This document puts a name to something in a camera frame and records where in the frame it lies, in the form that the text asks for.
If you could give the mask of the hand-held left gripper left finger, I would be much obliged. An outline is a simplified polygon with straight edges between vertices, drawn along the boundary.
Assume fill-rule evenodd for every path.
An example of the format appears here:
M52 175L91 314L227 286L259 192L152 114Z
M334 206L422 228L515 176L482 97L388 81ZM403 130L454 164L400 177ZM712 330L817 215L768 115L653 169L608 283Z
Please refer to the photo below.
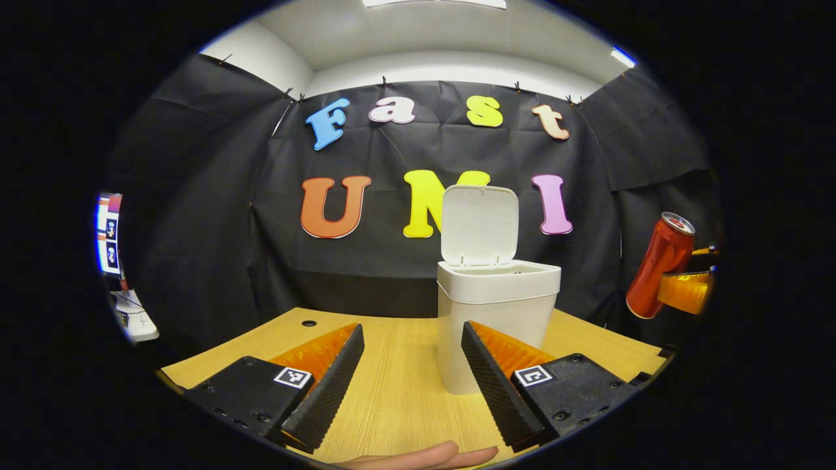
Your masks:
M313 453L321 446L364 353L351 323L271 360L245 355L185 397L254 437Z

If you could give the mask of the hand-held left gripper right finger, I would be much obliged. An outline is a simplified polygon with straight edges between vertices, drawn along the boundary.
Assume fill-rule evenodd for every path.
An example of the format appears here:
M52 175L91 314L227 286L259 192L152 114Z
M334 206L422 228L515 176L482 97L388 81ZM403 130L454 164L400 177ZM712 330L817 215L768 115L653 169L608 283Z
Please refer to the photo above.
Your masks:
M584 354L556 358L495 328L466 321L462 351L490 414L514 452L559 441L640 390Z

